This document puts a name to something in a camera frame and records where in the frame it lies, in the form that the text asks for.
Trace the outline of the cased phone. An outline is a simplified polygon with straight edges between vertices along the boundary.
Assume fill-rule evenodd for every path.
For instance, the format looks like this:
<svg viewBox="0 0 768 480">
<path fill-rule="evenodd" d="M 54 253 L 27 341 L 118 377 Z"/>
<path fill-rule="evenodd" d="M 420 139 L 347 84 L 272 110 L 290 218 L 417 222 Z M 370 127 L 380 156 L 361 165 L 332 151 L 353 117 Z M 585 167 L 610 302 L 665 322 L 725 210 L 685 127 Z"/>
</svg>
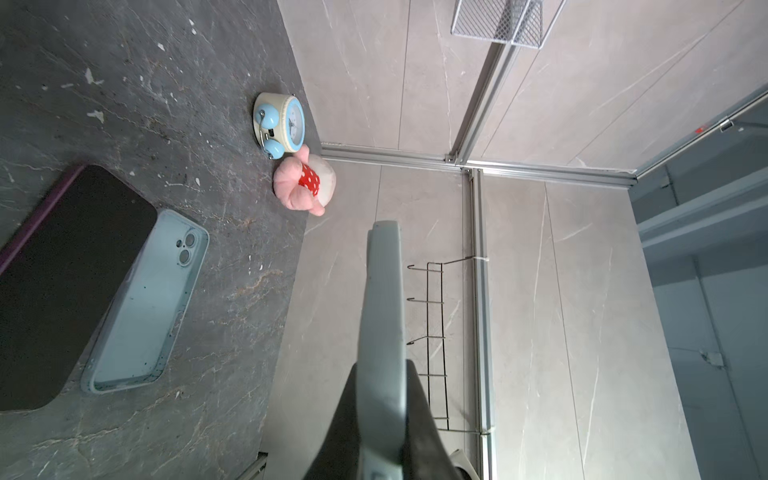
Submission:
<svg viewBox="0 0 768 480">
<path fill-rule="evenodd" d="M 393 220 L 374 223 L 367 237 L 356 362 L 362 479 L 404 477 L 407 374 L 401 262 L 399 224 Z"/>
</svg>

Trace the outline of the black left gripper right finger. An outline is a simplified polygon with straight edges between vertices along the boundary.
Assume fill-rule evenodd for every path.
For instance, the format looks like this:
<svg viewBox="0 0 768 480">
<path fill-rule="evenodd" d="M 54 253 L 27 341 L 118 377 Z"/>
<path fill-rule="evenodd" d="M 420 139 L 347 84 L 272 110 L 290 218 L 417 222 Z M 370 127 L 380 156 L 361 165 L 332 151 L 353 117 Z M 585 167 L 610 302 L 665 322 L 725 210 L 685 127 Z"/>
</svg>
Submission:
<svg viewBox="0 0 768 480">
<path fill-rule="evenodd" d="M 403 447 L 405 479 L 459 480 L 462 476 L 443 446 L 435 420 L 411 360 L 406 361 L 406 437 Z"/>
</svg>

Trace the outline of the light blue phone case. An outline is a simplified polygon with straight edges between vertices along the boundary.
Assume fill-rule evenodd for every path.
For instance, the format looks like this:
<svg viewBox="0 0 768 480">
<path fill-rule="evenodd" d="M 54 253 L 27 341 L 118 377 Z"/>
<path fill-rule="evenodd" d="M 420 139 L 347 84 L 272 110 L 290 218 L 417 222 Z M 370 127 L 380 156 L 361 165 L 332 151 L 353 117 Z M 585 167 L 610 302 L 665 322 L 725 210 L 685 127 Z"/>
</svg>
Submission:
<svg viewBox="0 0 768 480">
<path fill-rule="evenodd" d="M 162 209 L 104 315 L 80 388 L 106 394 L 142 387 L 166 369 L 208 246 L 202 226 Z"/>
</svg>

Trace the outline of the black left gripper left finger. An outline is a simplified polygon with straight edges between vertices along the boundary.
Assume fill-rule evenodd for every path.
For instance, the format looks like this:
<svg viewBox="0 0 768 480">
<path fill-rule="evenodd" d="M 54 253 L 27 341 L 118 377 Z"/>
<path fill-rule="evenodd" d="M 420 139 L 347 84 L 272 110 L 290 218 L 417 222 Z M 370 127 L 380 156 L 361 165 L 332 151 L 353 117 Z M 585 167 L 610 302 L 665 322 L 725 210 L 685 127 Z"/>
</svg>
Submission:
<svg viewBox="0 0 768 480">
<path fill-rule="evenodd" d="M 356 405 L 354 364 L 347 377 L 327 434 L 304 479 L 349 480 L 358 478 L 360 434 Z"/>
</svg>

